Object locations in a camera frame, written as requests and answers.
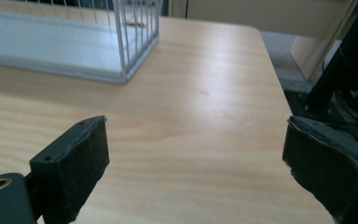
wooden table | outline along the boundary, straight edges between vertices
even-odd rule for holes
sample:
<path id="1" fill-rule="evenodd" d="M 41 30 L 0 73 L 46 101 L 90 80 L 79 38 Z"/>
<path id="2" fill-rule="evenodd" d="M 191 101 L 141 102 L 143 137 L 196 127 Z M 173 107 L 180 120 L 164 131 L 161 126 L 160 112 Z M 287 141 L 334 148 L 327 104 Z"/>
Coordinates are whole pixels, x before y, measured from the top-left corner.
<path id="1" fill-rule="evenodd" d="M 126 85 L 0 67 L 0 174 L 106 115 L 111 163 L 76 223 L 333 223 L 282 161 L 290 111 L 260 33 L 160 32 Z"/>

table surface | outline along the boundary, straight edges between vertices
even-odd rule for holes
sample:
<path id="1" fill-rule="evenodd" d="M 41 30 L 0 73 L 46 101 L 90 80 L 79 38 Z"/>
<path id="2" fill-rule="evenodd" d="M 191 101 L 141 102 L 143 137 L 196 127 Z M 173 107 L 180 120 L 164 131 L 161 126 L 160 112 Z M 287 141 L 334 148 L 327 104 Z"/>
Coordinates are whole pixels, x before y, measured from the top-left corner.
<path id="1" fill-rule="evenodd" d="M 254 28 L 161 19 L 125 85 L 0 67 L 0 174 L 97 115 L 111 163 L 76 223 L 333 223 L 282 161 L 290 110 Z"/>

wood grain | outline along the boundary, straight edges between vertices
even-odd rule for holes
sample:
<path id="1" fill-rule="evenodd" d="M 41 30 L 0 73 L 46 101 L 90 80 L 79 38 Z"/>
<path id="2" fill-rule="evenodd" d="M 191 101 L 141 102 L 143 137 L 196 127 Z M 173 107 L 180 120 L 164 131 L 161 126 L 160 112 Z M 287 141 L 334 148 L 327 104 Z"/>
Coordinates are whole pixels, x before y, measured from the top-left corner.
<path id="1" fill-rule="evenodd" d="M 101 114 L 111 164 L 76 223 L 333 223 L 282 161 L 290 111 L 254 28 L 161 19 L 126 85 L 0 67 L 0 174 Z"/>

wire cage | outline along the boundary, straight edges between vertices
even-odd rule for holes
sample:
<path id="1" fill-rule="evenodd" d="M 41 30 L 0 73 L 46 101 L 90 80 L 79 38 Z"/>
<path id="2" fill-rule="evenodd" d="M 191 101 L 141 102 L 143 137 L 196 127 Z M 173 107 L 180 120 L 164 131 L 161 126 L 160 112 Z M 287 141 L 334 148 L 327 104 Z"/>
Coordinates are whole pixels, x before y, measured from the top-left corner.
<path id="1" fill-rule="evenodd" d="M 158 40 L 159 0 L 0 0 L 0 64 L 124 83 Z"/>

